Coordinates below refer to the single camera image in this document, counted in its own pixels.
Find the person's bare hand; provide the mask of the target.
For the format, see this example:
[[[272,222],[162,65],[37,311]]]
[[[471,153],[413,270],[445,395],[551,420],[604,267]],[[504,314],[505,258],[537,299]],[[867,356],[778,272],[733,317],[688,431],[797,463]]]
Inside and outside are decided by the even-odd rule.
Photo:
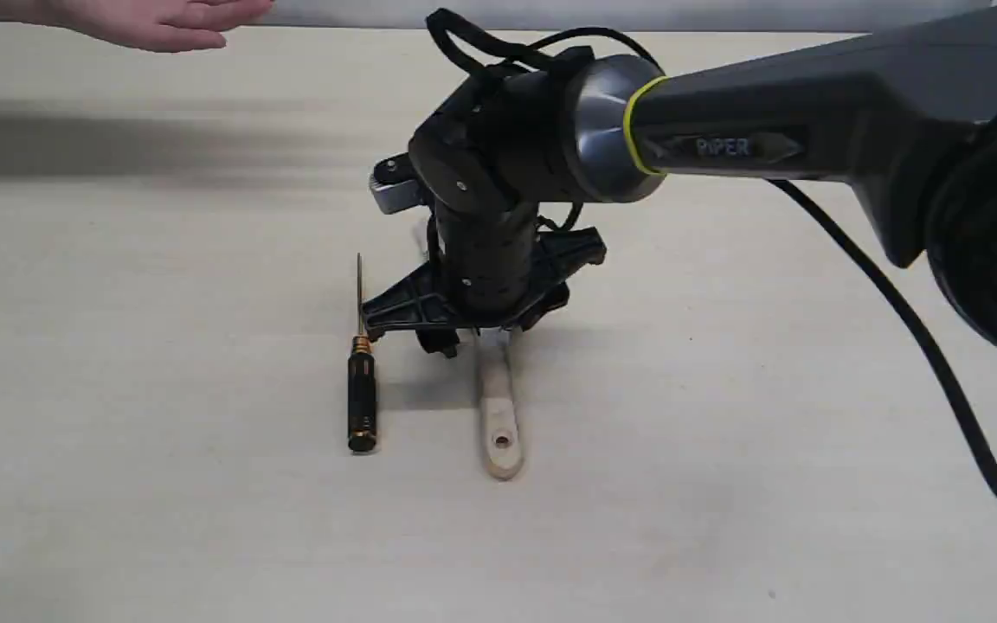
[[[0,21],[67,30],[122,48],[185,53],[227,46],[273,1],[0,1]]]

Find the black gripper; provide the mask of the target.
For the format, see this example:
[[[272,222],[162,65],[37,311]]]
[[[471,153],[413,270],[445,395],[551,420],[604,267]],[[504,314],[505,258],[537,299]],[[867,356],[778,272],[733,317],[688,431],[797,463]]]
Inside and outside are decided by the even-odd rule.
[[[536,202],[470,214],[439,202],[426,228],[430,256],[363,302],[372,340],[414,331],[427,354],[458,356],[458,330],[529,330],[569,303],[570,277],[604,263],[596,228],[541,230]]]

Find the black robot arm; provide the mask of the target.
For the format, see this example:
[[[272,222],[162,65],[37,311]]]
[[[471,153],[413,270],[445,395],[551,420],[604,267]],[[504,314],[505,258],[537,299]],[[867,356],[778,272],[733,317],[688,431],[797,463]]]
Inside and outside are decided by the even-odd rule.
[[[997,347],[997,5],[667,76],[643,48],[547,55],[451,10],[427,17],[466,74],[373,170],[387,214],[430,209],[440,247],[360,312],[372,339],[532,327],[599,264],[596,230],[538,233],[544,202],[638,202],[667,175],[842,183],[887,259],[929,256],[955,311]]]

